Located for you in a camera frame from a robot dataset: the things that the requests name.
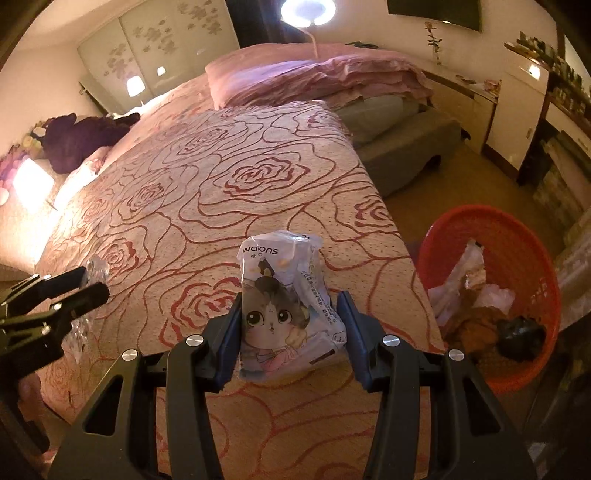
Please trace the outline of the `silver pill blister pack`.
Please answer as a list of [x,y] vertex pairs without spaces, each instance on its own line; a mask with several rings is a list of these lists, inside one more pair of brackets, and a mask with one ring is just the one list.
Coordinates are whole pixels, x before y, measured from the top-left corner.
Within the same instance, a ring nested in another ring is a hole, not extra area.
[[88,344],[88,338],[96,317],[94,311],[104,305],[109,298],[107,280],[108,263],[98,255],[93,255],[84,265],[76,309],[72,314],[76,318],[71,321],[71,330],[64,337],[64,345],[79,363]]

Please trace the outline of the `red plastic trash basket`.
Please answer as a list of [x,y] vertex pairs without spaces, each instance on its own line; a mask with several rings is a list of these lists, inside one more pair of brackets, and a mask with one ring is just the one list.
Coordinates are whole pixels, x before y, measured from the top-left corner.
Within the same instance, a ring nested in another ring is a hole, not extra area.
[[471,239],[484,247],[487,280],[516,294],[510,316],[533,318],[546,331],[532,361],[492,351],[478,363],[495,394],[518,391],[543,370],[558,338],[561,295],[553,262],[537,236],[513,216],[487,205],[463,205],[441,215],[422,241],[417,270],[425,288],[444,283]]

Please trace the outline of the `black crumpled bag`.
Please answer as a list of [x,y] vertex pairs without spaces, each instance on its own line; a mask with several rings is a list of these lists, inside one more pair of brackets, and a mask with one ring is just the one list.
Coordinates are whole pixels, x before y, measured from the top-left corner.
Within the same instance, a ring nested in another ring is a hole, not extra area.
[[536,319],[518,316],[497,324],[499,354],[516,362],[535,360],[546,340],[546,329]]

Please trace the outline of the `clear plastic wrapper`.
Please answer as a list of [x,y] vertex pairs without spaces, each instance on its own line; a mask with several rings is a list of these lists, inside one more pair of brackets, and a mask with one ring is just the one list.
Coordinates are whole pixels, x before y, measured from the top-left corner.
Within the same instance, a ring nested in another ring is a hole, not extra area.
[[462,289],[478,291],[485,283],[484,247],[471,239],[446,281],[428,290],[437,324],[444,327],[458,312]]

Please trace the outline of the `cat print plastic wrapper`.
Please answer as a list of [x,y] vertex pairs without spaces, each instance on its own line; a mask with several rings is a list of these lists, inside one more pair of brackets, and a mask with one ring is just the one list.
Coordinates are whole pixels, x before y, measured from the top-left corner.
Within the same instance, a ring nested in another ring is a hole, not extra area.
[[239,375],[263,383],[342,360],[346,326],[322,275],[322,239],[287,230],[242,242]]

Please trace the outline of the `rose pattern bedspread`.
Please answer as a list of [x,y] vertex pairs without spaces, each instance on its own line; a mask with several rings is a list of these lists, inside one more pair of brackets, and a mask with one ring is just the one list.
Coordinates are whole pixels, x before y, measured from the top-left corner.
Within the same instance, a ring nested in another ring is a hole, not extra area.
[[[68,422],[121,352],[167,350],[239,291],[238,248],[290,230],[322,238],[329,292],[424,351],[443,342],[381,195],[322,102],[212,110],[205,75],[177,87],[109,152],[62,210],[37,271],[98,256],[109,302],[88,343],[39,371]],[[226,479],[362,479],[380,404],[348,362],[263,385],[235,378],[207,398]]]

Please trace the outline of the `brown wrapper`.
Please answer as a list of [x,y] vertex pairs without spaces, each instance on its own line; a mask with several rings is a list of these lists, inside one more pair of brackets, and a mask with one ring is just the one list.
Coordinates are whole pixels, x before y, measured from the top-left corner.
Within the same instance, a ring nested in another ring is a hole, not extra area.
[[493,307],[461,310],[443,327],[442,336],[450,348],[467,355],[481,355],[498,342],[498,324],[507,319],[506,314]]

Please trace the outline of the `dresser with mirror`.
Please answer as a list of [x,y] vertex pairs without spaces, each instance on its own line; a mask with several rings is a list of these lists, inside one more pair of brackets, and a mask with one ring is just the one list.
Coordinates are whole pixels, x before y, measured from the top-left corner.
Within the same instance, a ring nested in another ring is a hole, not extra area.
[[540,73],[541,110],[517,181],[539,188],[556,169],[567,192],[582,208],[590,207],[590,76],[567,37],[558,46],[521,33],[505,47],[530,62],[527,73]]

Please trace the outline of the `grey bed end bench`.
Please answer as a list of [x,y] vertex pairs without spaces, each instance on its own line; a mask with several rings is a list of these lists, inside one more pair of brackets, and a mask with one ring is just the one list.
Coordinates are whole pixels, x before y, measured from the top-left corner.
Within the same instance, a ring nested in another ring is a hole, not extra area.
[[429,165],[437,166],[462,141],[459,122],[399,95],[356,100],[335,110],[377,191],[388,197]]

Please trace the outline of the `white tall cabinet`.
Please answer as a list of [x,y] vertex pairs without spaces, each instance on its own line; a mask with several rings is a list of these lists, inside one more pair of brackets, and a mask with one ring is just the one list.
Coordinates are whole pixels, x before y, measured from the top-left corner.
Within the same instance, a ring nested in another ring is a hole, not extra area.
[[503,59],[501,88],[483,154],[516,180],[542,115],[549,71],[539,60],[508,45]]

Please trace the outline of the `white tissue trash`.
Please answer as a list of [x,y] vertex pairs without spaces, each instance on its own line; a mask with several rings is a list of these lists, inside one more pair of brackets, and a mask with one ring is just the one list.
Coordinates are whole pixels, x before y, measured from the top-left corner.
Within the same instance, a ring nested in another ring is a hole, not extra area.
[[515,301],[515,293],[496,284],[485,284],[475,303],[475,308],[494,308],[508,315]]

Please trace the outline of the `rose in vase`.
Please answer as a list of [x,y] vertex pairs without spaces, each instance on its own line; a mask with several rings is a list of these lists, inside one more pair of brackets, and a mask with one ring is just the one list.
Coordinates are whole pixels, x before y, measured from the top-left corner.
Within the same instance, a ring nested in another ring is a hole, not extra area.
[[436,34],[437,28],[431,21],[425,22],[425,30],[428,35],[428,45],[432,48],[433,61],[437,65],[442,65],[441,43],[443,39]]

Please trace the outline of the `white sliding wardrobe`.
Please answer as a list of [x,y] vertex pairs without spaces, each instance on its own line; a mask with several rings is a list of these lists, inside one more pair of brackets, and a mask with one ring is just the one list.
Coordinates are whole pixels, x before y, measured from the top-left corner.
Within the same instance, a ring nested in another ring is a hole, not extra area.
[[238,48],[224,1],[144,1],[79,44],[80,86],[103,112],[124,114]]

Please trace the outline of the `folded pink quilt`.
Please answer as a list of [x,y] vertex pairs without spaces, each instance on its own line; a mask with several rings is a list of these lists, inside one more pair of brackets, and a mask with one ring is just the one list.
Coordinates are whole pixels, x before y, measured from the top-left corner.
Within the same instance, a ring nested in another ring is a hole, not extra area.
[[322,100],[339,108],[359,99],[433,96],[423,71],[404,55],[339,43],[263,43],[205,67],[217,109]]

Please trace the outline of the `wall mounted black television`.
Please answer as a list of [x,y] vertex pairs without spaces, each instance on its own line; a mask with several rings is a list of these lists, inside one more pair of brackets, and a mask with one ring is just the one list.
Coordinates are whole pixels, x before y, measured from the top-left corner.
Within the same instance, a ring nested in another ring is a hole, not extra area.
[[392,15],[405,15],[438,20],[452,25],[481,31],[479,0],[388,0]]

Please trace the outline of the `white low cabinet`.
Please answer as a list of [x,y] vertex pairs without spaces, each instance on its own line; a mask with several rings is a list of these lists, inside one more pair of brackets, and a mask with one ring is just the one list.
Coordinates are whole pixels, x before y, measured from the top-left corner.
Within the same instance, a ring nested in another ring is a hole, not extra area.
[[433,106],[457,120],[462,138],[475,153],[481,154],[495,114],[496,98],[477,87],[467,85],[441,70],[424,69],[433,90]]

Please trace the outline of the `dark purple garment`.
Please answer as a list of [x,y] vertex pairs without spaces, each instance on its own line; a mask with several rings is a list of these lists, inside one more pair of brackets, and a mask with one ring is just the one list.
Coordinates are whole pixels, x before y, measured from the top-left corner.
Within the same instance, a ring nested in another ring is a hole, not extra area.
[[69,174],[101,147],[113,147],[140,120],[139,113],[112,119],[75,113],[49,119],[41,138],[43,152],[57,174]]

